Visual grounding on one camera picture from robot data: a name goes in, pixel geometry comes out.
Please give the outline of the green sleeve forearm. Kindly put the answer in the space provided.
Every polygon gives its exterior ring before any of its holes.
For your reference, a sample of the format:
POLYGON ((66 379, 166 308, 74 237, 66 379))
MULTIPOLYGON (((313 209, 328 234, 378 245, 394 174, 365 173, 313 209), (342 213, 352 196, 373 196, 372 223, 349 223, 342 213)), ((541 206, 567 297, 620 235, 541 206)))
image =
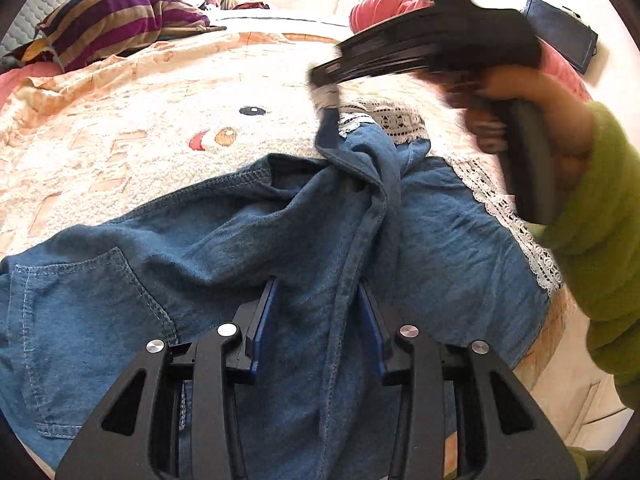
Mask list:
POLYGON ((534 229, 589 318, 587 350, 614 377, 620 400, 639 406, 639 153, 602 104, 593 114, 586 172, 558 220, 534 229))

